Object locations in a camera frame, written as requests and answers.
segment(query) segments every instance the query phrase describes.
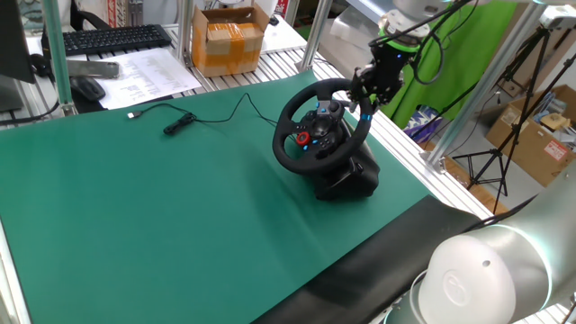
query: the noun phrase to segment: computer mouse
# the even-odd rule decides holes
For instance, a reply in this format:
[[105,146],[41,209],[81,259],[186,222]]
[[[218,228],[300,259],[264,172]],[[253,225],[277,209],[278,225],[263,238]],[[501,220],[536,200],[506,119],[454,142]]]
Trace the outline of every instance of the computer mouse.
[[97,102],[104,98],[106,92],[102,87],[88,76],[74,76],[70,78],[70,88],[80,93],[87,101]]
[[52,66],[50,65],[50,60],[44,58],[40,54],[30,55],[30,60],[32,62],[32,69],[38,77],[47,77],[52,73]]

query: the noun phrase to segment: black steering wheel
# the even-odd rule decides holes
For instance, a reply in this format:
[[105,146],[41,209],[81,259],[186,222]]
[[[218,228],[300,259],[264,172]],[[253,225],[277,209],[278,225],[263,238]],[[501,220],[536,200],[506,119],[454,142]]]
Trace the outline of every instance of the black steering wheel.
[[[364,97],[360,101],[362,116],[349,138],[342,137],[340,127],[345,104],[332,99],[335,92],[350,90],[351,83],[344,78],[319,81],[288,102],[280,115],[273,142],[274,155],[282,166],[299,175],[321,175],[346,163],[360,149],[374,115],[370,99]],[[318,98],[316,111],[308,112],[300,122],[292,121],[294,114],[314,96]],[[286,138],[294,134],[297,144],[304,150],[298,159],[289,157],[284,147]]]

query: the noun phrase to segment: black keyboard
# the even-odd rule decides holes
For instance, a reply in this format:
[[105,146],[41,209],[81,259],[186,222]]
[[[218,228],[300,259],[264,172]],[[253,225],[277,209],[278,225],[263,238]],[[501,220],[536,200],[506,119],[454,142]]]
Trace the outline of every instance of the black keyboard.
[[64,32],[66,56],[97,54],[113,50],[147,49],[170,45],[160,25],[121,27],[110,30]]

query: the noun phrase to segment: tripod stand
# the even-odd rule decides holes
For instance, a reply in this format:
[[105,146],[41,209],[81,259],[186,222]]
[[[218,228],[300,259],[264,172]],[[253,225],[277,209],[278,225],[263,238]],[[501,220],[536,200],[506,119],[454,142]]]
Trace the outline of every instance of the tripod stand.
[[[468,168],[469,168],[470,178],[471,178],[470,184],[468,185],[468,188],[467,188],[468,190],[472,189],[472,187],[475,185],[499,183],[498,196],[496,198],[496,203],[494,205],[494,212],[496,212],[496,208],[498,207],[498,202],[500,201],[500,195],[502,193],[502,189],[504,189],[504,194],[506,196],[508,196],[508,187],[506,185],[506,174],[508,173],[510,162],[512,161],[512,156],[514,155],[514,150],[519,143],[518,138],[519,138],[520,132],[521,132],[521,125],[524,124],[524,122],[528,119],[528,117],[534,112],[534,110],[542,102],[542,100],[545,98],[545,96],[548,93],[550,93],[550,91],[555,86],[555,84],[558,82],[560,77],[562,77],[562,75],[566,72],[566,70],[568,70],[568,68],[573,64],[574,60],[576,59],[576,54],[575,54],[574,57],[568,59],[564,63],[564,68],[562,69],[562,71],[558,74],[558,76],[556,76],[554,81],[546,88],[546,90],[544,90],[542,95],[536,100],[534,105],[532,105],[532,108],[530,108],[530,110],[528,110],[528,106],[530,105],[530,99],[534,96],[534,88],[536,86],[536,80],[538,78],[538,73],[540,71],[540,67],[542,66],[542,62],[544,60],[544,55],[545,55],[545,51],[546,51],[546,47],[548,45],[549,39],[550,39],[550,31],[548,31],[547,29],[544,29],[544,28],[539,28],[528,40],[526,40],[524,42],[524,44],[521,46],[521,51],[518,53],[517,57],[506,68],[506,70],[504,71],[502,76],[497,81],[497,83],[499,83],[501,80],[513,81],[514,75],[518,72],[518,70],[520,69],[522,64],[526,61],[526,59],[528,58],[530,53],[536,48],[536,46],[538,45],[538,43],[540,41],[543,41],[542,47],[540,49],[540,53],[538,55],[538,60],[537,60],[536,65],[535,65],[534,73],[533,73],[532,79],[530,81],[530,85],[529,85],[528,89],[526,90],[526,101],[524,102],[524,107],[522,108],[522,113],[520,114],[520,121],[518,124],[512,125],[512,132],[506,137],[506,139],[502,142],[502,144],[498,148],[494,148],[494,149],[491,149],[491,150],[488,150],[485,152],[466,154],[466,155],[461,155],[458,157],[453,157],[453,159],[467,158],[467,160],[468,160]],[[510,153],[508,154],[508,161],[507,161],[506,165],[504,166],[504,163],[502,160],[502,155],[503,155],[502,151],[510,143],[510,141],[512,139],[514,139],[514,141],[512,142],[512,147],[510,149]],[[481,171],[477,175],[474,175],[472,157],[478,157],[478,156],[484,156],[484,155],[490,155],[490,159],[482,167]],[[499,161],[501,178],[490,179],[490,180],[480,180],[480,178],[484,175],[484,173],[486,173],[486,170],[488,170],[488,168],[492,165],[492,163],[494,163],[494,161],[496,159],[498,159],[498,161]]]

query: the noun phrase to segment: red button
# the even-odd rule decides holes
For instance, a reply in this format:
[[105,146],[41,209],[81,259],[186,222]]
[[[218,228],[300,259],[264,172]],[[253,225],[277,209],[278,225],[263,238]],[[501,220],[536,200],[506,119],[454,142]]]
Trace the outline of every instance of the red button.
[[306,146],[310,143],[310,139],[310,134],[307,131],[304,131],[298,134],[298,137],[296,137],[296,143],[300,146]]

